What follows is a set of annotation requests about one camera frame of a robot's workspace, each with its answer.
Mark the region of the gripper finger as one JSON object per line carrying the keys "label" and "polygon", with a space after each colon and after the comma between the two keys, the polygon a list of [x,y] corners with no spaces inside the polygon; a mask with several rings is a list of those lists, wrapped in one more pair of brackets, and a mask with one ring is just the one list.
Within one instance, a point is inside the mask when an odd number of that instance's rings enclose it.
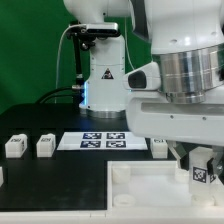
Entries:
{"label": "gripper finger", "polygon": [[207,162],[207,169],[209,175],[216,175],[222,184],[224,184],[224,159],[211,158]]}
{"label": "gripper finger", "polygon": [[189,169],[189,154],[184,148],[183,144],[176,141],[167,141],[168,149],[175,157],[177,161],[177,166],[179,169],[188,170]]}

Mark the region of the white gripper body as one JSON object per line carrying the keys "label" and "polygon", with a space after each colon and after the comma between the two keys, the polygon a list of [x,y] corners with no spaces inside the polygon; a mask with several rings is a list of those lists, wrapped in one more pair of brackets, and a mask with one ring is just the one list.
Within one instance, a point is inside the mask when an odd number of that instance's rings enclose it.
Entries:
{"label": "white gripper body", "polygon": [[139,137],[224,146],[224,105],[175,105],[154,92],[130,92],[126,118]]}

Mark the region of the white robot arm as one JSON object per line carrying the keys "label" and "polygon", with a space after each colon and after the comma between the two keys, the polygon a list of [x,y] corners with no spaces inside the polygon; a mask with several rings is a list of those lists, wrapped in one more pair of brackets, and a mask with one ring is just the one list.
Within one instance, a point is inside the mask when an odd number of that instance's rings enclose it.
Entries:
{"label": "white robot arm", "polygon": [[210,145],[208,172],[224,183],[224,0],[64,0],[91,31],[129,15],[152,61],[124,76],[129,130],[141,137]]}

